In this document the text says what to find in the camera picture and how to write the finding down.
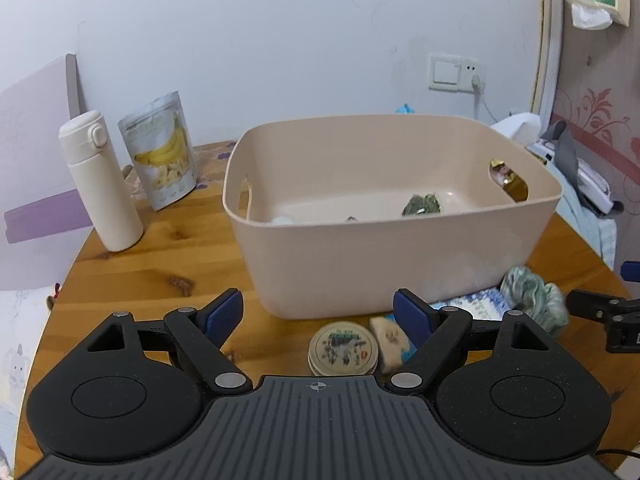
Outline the round tin with lid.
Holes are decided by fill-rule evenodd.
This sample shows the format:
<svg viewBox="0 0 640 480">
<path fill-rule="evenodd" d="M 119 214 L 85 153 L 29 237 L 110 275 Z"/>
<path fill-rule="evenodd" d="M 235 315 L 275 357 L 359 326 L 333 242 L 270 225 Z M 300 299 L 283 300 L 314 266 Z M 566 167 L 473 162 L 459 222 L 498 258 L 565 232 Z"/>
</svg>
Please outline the round tin with lid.
<svg viewBox="0 0 640 480">
<path fill-rule="evenodd" d="M 371 374 L 378 366 L 378 343 L 357 323 L 330 323 L 311 338 L 307 361 L 316 376 Z"/>
</svg>

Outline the banana chips snack pouch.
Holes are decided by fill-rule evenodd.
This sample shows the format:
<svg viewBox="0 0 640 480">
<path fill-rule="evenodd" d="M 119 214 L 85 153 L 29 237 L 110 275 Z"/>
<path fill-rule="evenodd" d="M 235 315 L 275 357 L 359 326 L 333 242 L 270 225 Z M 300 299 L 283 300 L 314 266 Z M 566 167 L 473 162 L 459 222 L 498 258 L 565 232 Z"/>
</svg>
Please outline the banana chips snack pouch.
<svg viewBox="0 0 640 480">
<path fill-rule="evenodd" d="M 198 168 L 178 91 L 165 94 L 122 118 L 118 128 L 155 211 L 194 190 Z"/>
</svg>

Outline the white wall switch socket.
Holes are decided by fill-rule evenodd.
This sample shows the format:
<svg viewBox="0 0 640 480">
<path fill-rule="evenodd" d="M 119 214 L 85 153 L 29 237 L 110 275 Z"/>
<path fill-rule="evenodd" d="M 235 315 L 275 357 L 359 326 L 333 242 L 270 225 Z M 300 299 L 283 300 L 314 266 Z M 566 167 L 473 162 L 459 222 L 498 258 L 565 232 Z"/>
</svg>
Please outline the white wall switch socket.
<svg viewBox="0 0 640 480">
<path fill-rule="evenodd" d="M 431 90 L 482 93 L 486 65 L 476 58 L 432 53 L 428 57 L 427 82 Z"/>
</svg>

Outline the cream thermos bottle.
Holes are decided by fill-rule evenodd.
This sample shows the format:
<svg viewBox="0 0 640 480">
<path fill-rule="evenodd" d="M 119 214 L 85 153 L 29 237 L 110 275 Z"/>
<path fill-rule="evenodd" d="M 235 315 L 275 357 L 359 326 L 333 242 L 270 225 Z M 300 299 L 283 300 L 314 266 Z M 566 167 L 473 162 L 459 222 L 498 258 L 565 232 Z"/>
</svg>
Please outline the cream thermos bottle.
<svg viewBox="0 0 640 480">
<path fill-rule="evenodd" d="M 63 156 L 96 234 L 109 252 L 142 237 L 143 224 L 130 197 L 100 112 L 85 112 L 58 130 Z"/>
</svg>

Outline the blue white porcelain tissue pack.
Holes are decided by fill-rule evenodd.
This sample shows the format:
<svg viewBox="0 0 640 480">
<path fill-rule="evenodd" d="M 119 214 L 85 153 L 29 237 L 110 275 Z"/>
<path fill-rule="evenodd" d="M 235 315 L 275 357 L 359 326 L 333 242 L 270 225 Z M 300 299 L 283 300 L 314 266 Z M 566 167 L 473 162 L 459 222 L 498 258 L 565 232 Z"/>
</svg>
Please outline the blue white porcelain tissue pack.
<svg viewBox="0 0 640 480">
<path fill-rule="evenodd" d="M 481 321 L 501 321 L 506 311 L 511 309 L 497 287 L 435 301 L 431 303 L 431 306 L 437 310 L 443 307 L 457 307 L 470 312 L 474 320 Z"/>
</svg>

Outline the green snack packet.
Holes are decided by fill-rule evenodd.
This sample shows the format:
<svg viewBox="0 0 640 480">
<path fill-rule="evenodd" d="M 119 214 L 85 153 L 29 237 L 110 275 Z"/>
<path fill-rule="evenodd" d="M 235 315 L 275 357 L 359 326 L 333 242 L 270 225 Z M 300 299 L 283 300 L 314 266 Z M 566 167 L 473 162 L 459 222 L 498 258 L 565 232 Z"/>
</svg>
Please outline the green snack packet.
<svg viewBox="0 0 640 480">
<path fill-rule="evenodd" d="M 401 215 L 407 217 L 420 216 L 421 214 L 440 214 L 441 212 L 442 208 L 440 208 L 439 200 L 435 194 L 414 194 L 402 210 Z"/>
</svg>

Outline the light blue bedding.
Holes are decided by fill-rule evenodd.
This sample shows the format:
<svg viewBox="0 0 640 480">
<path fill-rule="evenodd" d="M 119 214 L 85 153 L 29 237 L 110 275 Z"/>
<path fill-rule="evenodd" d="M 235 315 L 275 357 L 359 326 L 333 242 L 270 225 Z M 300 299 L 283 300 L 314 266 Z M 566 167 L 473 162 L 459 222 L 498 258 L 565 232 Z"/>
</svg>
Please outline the light blue bedding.
<svg viewBox="0 0 640 480">
<path fill-rule="evenodd" d="M 606 266 L 614 269 L 617 226 L 613 219 L 601 219 L 582 206 L 574 188 L 563 188 L 555 212 L 589 245 Z"/>
</svg>

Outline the cartoon bear tissue pack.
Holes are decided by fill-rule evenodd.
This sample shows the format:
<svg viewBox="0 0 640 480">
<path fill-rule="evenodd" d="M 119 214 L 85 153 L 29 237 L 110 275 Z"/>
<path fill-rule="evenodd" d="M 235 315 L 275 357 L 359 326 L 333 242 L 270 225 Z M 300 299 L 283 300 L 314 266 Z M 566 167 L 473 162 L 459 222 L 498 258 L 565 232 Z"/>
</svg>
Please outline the cartoon bear tissue pack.
<svg viewBox="0 0 640 480">
<path fill-rule="evenodd" d="M 369 330 L 378 344 L 378 370 L 383 375 L 396 372 L 416 352 L 392 314 L 370 318 Z"/>
</svg>

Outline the decorated headboard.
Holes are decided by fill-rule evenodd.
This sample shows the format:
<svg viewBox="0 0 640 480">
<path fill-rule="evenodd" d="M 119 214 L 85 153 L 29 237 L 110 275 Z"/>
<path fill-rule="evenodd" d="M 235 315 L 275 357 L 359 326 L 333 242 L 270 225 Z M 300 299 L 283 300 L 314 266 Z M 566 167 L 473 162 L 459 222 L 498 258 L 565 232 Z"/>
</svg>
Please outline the decorated headboard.
<svg viewBox="0 0 640 480">
<path fill-rule="evenodd" d="M 573 25 L 564 6 L 552 122 L 565 120 L 577 156 L 608 181 L 624 212 L 617 226 L 613 270 L 639 257 L 639 0 L 630 0 L 628 26 L 603 30 Z"/>
</svg>

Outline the beige plastic storage bin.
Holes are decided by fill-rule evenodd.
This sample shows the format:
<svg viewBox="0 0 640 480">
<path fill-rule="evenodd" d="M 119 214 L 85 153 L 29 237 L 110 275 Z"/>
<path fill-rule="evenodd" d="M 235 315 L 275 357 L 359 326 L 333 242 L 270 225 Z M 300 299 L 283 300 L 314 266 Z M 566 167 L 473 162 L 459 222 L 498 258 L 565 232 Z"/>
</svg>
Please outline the beige plastic storage bin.
<svg viewBox="0 0 640 480">
<path fill-rule="evenodd" d="M 512 144 L 463 117 L 331 116 L 272 122 L 235 144 L 222 204 L 262 306 L 279 318 L 390 310 L 497 285 L 523 264 L 561 198 L 527 151 L 528 200 L 491 179 Z M 442 212 L 401 215 L 414 194 Z M 349 216 L 357 222 L 346 222 Z"/>
</svg>

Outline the green fabric scrunchie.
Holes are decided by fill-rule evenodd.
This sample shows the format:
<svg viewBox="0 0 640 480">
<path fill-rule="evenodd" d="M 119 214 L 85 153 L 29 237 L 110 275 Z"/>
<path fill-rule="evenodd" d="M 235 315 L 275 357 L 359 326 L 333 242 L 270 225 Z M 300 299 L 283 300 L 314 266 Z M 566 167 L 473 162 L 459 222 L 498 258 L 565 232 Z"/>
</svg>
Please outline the green fabric scrunchie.
<svg viewBox="0 0 640 480">
<path fill-rule="evenodd" d="M 500 294 L 511 309 L 526 313 L 554 338 L 570 322 L 561 289 L 526 266 L 514 266 L 506 272 Z"/>
</svg>

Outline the blue figurine toy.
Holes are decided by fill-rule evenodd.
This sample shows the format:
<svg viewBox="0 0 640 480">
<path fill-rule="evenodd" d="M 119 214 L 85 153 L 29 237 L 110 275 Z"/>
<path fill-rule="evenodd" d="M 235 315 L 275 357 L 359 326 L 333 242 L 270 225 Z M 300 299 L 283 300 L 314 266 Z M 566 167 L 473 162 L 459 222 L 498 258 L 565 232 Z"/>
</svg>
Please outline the blue figurine toy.
<svg viewBox="0 0 640 480">
<path fill-rule="evenodd" d="M 414 113 L 414 109 L 412 107 L 410 107 L 407 103 L 405 103 L 403 106 L 401 106 L 397 110 L 395 110 L 395 113 L 396 114 L 401 114 L 401 115 L 413 114 Z"/>
</svg>

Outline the gold tissue pack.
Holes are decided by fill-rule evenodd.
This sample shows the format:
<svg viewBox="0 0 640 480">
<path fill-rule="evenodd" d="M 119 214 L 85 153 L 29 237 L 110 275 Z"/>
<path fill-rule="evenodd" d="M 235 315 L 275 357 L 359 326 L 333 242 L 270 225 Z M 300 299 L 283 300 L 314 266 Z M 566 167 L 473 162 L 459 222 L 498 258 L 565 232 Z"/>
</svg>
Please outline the gold tissue pack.
<svg viewBox="0 0 640 480">
<path fill-rule="evenodd" d="M 529 196 L 529 186 L 523 174 L 526 148 L 539 140 L 541 118 L 534 113 L 518 113 L 495 122 L 491 129 L 512 146 L 503 155 L 491 159 L 489 175 L 511 200 L 523 203 Z"/>
</svg>

